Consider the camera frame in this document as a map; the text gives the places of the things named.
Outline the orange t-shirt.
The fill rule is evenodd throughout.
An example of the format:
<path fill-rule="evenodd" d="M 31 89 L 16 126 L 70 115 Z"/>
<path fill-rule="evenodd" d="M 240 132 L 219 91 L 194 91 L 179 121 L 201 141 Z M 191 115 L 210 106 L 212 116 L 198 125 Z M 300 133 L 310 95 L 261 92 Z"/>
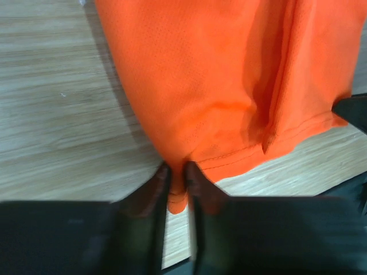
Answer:
<path fill-rule="evenodd" d="M 182 169 L 213 182 L 342 127 L 365 1 L 96 1 L 122 87 L 171 167 L 168 209 L 182 212 Z"/>

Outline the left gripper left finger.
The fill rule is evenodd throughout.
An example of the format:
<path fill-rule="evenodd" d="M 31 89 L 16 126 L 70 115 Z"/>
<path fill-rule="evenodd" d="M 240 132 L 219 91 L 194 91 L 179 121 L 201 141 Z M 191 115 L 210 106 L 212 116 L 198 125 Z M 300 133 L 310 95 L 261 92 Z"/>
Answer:
<path fill-rule="evenodd" d="M 163 164 L 120 201 L 1 202 L 1 273 L 160 274 L 170 181 Z"/>

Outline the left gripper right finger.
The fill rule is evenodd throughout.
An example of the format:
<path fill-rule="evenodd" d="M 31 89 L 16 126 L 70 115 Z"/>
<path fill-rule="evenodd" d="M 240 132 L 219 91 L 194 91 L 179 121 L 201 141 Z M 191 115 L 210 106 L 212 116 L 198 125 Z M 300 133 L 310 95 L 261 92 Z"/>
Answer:
<path fill-rule="evenodd" d="M 194 274 L 365 274 L 366 225 L 328 195 L 235 197 L 185 166 Z"/>

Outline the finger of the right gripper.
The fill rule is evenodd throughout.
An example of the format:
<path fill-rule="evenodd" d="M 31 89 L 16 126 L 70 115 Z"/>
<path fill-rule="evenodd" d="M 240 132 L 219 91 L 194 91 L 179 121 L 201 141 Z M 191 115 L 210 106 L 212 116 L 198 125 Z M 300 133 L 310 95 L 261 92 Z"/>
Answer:
<path fill-rule="evenodd" d="M 367 96 L 352 96 L 342 99 L 333 106 L 333 113 L 361 132 L 367 132 Z"/>

